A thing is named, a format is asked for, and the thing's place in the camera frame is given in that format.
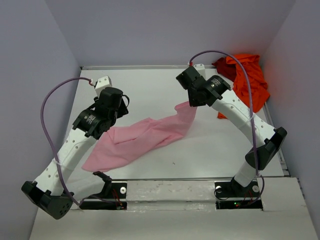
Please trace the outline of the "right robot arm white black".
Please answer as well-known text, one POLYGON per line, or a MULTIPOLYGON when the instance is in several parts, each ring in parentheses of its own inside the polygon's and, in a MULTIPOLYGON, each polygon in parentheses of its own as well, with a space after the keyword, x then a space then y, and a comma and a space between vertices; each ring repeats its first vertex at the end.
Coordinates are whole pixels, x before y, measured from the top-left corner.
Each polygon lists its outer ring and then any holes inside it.
POLYGON ((213 75, 205 79, 191 66, 180 73, 176 80, 188 93, 192 107, 209 106, 223 114, 252 144, 245 155, 245 162, 232 178, 230 190, 235 196, 242 196, 256 174, 266 168, 279 151, 287 131, 283 127, 275 128, 250 112, 231 86, 220 76, 213 75))

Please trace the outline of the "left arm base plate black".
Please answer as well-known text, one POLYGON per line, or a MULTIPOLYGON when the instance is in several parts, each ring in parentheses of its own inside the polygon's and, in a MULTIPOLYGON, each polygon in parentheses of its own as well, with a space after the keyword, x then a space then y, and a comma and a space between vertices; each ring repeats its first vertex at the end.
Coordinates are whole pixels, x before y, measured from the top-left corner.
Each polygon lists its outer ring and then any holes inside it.
POLYGON ((105 184, 100 193, 85 198, 81 210, 109 210, 120 211, 127 209, 127 182, 113 181, 112 184, 105 184))

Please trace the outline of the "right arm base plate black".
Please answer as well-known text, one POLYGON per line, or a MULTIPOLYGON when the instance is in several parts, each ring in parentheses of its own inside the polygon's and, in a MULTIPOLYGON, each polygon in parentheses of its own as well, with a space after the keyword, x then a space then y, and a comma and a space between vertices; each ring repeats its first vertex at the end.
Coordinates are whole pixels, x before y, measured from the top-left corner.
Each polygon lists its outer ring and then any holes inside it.
POLYGON ((218 181, 214 183, 214 196, 217 210, 262 210, 263 204, 260 197, 260 188, 256 180, 247 187, 232 188, 231 181, 218 181))

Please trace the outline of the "pink t shirt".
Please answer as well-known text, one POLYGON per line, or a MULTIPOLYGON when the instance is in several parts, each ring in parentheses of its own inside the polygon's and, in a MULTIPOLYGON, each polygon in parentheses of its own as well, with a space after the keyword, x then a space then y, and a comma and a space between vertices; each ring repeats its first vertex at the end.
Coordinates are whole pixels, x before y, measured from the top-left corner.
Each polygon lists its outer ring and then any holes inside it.
POLYGON ((108 172, 129 165, 144 154, 184 138, 197 112, 188 102, 174 107, 176 114, 150 117, 103 133, 82 165, 87 172, 108 172))

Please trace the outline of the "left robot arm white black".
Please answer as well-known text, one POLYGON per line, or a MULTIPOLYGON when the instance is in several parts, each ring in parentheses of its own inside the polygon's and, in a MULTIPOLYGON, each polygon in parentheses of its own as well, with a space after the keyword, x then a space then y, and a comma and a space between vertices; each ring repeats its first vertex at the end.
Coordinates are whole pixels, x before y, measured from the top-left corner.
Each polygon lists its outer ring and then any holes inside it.
POLYGON ((74 197, 73 192, 66 190, 66 181, 89 148, 118 118, 128 114, 126 97, 120 89, 106 87, 94 98, 94 103, 78 115, 51 163, 35 180, 22 185, 22 192, 33 204, 56 220, 66 215, 74 197))

